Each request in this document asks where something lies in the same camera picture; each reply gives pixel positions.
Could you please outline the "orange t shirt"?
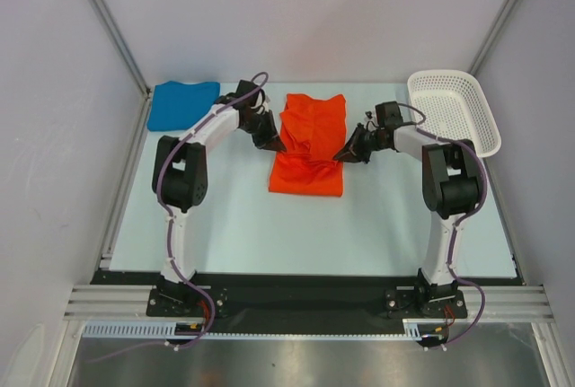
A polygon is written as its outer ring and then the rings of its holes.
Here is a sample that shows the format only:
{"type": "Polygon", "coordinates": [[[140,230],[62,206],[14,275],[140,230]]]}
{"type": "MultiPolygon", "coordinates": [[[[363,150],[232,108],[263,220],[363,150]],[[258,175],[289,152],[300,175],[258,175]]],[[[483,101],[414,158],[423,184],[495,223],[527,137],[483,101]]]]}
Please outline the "orange t shirt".
{"type": "Polygon", "coordinates": [[[340,197],[343,163],[334,159],[346,142],[346,99],[327,100],[289,93],[280,113],[280,138],[286,150],[276,155],[269,191],[274,193],[340,197]]]}

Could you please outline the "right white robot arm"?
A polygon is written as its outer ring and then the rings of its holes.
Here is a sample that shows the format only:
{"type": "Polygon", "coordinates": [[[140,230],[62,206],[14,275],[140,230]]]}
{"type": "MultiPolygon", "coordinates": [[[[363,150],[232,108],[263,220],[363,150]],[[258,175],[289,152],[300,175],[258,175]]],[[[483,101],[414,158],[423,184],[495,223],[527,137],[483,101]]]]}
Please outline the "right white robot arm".
{"type": "Polygon", "coordinates": [[[386,149],[421,163],[422,196],[431,226],[414,304],[421,314],[435,316],[462,282],[456,273],[459,245],[465,223],[485,202],[485,170],[471,141],[433,136],[414,124],[374,130],[359,124],[333,159],[368,163],[373,152],[386,149]]]}

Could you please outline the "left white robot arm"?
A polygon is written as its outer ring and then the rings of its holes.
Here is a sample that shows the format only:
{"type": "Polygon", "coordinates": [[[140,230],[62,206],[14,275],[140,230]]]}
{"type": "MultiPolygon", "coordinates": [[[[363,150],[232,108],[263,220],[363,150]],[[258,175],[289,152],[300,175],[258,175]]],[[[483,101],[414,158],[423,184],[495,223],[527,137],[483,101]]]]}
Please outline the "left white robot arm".
{"type": "Polygon", "coordinates": [[[180,136],[158,141],[152,190],[166,222],[161,275],[172,283],[190,280],[197,272],[186,243],[188,217],[208,193],[208,154],[237,129],[250,135],[258,149],[285,150],[266,101],[255,106],[216,104],[180,136]]]}

